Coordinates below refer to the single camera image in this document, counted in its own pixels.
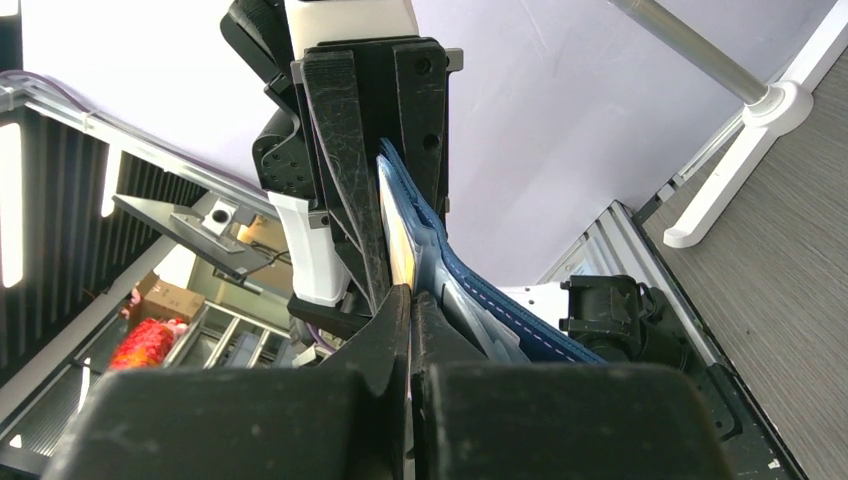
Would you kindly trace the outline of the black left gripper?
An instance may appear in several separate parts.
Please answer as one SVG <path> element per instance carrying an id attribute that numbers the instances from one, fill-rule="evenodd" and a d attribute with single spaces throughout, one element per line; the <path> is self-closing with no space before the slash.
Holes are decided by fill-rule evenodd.
<path id="1" fill-rule="evenodd" d="M 448 178 L 448 80 L 463 53 L 428 37 L 324 42 L 293 63 L 322 197 L 342 207 L 359 246 L 370 309 L 390 289 L 376 158 L 386 138 L 440 220 Z"/>

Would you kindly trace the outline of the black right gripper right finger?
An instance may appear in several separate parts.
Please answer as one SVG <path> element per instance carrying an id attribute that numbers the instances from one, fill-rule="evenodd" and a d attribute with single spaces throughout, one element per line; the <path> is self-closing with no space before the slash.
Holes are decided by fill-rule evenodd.
<path id="1" fill-rule="evenodd" d="M 729 479 L 694 384 L 666 367 L 500 364 L 411 306 L 419 479 Z"/>

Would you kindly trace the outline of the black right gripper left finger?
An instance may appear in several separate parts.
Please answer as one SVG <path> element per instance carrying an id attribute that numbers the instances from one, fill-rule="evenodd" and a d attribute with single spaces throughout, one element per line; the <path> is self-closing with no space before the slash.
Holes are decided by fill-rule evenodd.
<path id="1" fill-rule="evenodd" d="M 105 375 L 47 479 L 400 479 L 411 293 L 320 365 Z"/>

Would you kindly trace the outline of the navy leather card holder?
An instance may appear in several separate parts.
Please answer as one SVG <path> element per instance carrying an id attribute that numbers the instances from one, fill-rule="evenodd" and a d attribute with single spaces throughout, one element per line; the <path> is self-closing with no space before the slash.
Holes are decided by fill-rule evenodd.
<path id="1" fill-rule="evenodd" d="M 380 208 L 392 280 L 432 295 L 449 322 L 497 362 L 603 364 L 469 268 L 449 245 L 444 222 L 415 186 L 390 140 L 377 156 Z"/>

